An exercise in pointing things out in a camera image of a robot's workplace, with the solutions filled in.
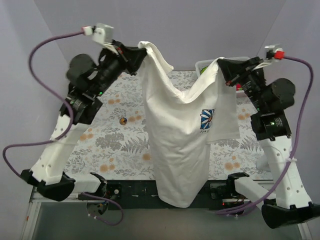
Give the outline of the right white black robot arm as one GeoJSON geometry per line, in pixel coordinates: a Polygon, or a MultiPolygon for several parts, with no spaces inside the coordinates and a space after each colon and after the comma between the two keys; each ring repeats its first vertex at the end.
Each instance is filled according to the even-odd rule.
{"type": "Polygon", "coordinates": [[[257,166],[268,167],[274,179],[273,187],[267,190],[244,172],[230,174],[226,180],[227,195],[232,199],[244,196],[248,202],[218,210],[217,215],[248,214],[259,208],[271,229],[318,218],[320,207],[307,194],[294,157],[299,137],[292,134],[285,115],[285,110],[295,103],[295,85],[287,78],[267,83],[263,68],[268,62],[259,57],[224,58],[217,64],[226,85],[241,85],[256,109],[251,116],[251,127],[264,151],[257,166]]]}

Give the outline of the white t-shirt with daisy print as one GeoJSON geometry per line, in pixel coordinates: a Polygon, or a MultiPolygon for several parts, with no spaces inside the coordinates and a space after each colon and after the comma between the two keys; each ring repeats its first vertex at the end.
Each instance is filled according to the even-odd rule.
{"type": "Polygon", "coordinates": [[[146,130],[159,198],[187,208],[209,177],[211,144],[238,139],[236,89],[225,84],[214,60],[190,89],[177,89],[168,64],[151,42],[138,71],[146,130]]]}

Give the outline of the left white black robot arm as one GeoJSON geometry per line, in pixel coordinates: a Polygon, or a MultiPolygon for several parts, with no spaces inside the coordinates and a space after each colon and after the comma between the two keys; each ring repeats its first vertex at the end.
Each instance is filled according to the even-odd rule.
{"type": "Polygon", "coordinates": [[[89,128],[103,105],[99,97],[126,72],[135,76],[147,56],[145,48],[125,46],[114,41],[115,51],[103,48],[98,62],[88,54],[72,58],[66,77],[69,87],[60,107],[56,126],[46,147],[21,178],[45,198],[61,202],[70,194],[90,194],[101,200],[107,193],[107,181],[97,173],[84,176],[64,172],[78,140],[89,128]]]}

